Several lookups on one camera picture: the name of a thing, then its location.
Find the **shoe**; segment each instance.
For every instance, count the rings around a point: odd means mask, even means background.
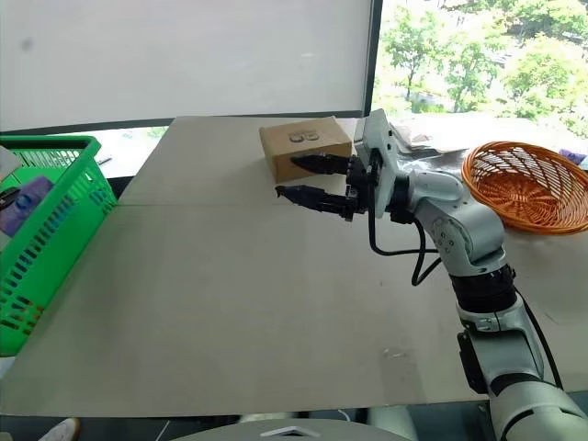
[[[80,420],[68,418],[53,427],[39,441],[75,441],[80,433]]]

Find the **black cable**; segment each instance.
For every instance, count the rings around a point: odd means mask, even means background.
[[[418,254],[416,259],[416,266],[414,267],[413,277],[411,283],[414,287],[418,287],[437,266],[441,263],[441,259],[437,258],[426,270],[421,273],[423,269],[424,255],[427,253],[438,253],[435,248],[426,248],[426,236],[424,235],[423,225],[417,219],[414,220],[416,229],[419,232],[419,248],[416,250],[397,250],[397,251],[383,251],[376,244],[376,197],[375,188],[373,185],[368,186],[368,201],[367,201],[367,229],[369,233],[369,246],[371,249],[380,255],[404,255],[404,254]]]
[[[525,305],[526,314],[529,316],[529,319],[531,320],[531,323],[533,324],[533,327],[535,328],[535,332],[537,333],[537,337],[539,337],[539,341],[541,342],[541,345],[543,346],[543,350],[545,351],[545,357],[548,360],[549,368],[551,369],[551,374],[553,375],[553,381],[554,381],[556,387],[563,390],[563,384],[561,383],[560,372],[558,371],[558,367],[555,364],[555,359],[553,358],[553,354],[551,353],[551,349],[549,348],[548,340],[547,340],[547,338],[545,338],[545,335],[543,334],[543,331],[541,330],[541,326],[539,326],[539,322],[537,321],[535,314],[533,313],[533,311],[531,311],[531,307],[526,302],[525,298],[523,297],[523,294],[521,294],[521,291],[519,291],[517,288],[515,288],[514,290],[516,290],[516,293],[519,296],[521,296],[523,304]]]
[[[425,244],[426,244],[426,236],[424,235],[424,228],[421,222],[418,219],[414,219],[414,225],[416,225],[416,230],[419,232],[419,242],[420,242],[420,250],[419,256],[416,258],[416,265],[414,266],[413,271],[413,278],[411,279],[411,283],[414,287],[418,287],[423,280],[427,278],[429,274],[433,272],[435,268],[441,263],[441,258],[437,257],[437,259],[426,268],[426,270],[419,276],[421,269],[423,268],[424,262],[424,253],[425,253]]]
[[[374,196],[374,186],[368,186],[368,198],[367,202],[367,230],[369,232],[369,246],[371,249],[379,255],[404,255],[404,254],[419,254],[425,253],[438,253],[435,248],[418,249],[412,250],[397,250],[397,251],[383,251],[376,245],[376,199]]]

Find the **window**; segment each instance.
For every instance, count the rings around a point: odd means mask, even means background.
[[[75,134],[94,136],[101,145],[96,154],[96,162],[102,174],[105,177],[119,177],[135,176],[166,131],[167,127],[162,126]]]
[[[477,112],[586,140],[587,3],[384,0],[372,107]]]

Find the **orange wicker basket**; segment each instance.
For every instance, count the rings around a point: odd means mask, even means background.
[[[471,194],[512,228],[540,234],[588,230],[588,175],[561,155],[523,142],[490,142],[461,166]]]

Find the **floor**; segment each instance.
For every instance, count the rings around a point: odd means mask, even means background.
[[[571,397],[588,412],[588,392]],[[495,441],[486,401],[408,406],[419,441]],[[363,422],[366,413],[345,410],[353,421]],[[338,411],[316,411],[299,415],[309,418],[345,419]],[[38,441],[62,418],[0,416],[0,431],[15,441]],[[168,441],[213,427],[232,424],[236,416],[194,418],[83,418],[79,441]]]

